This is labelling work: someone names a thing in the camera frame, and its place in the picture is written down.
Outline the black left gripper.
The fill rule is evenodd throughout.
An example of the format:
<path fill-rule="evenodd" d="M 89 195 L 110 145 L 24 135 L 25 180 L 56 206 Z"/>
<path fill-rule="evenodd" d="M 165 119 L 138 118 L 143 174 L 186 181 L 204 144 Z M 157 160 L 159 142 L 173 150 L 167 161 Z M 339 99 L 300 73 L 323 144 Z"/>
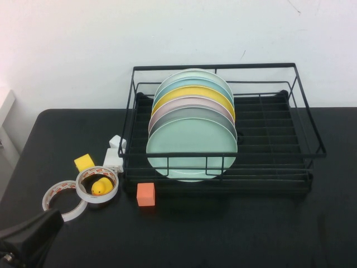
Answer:
<path fill-rule="evenodd" d="M 64 220 L 57 209 L 50 209 L 16 226 L 1 230 L 1 267 L 43 267 L 55 236 Z M 19 253 L 9 243 L 44 242 Z"/>

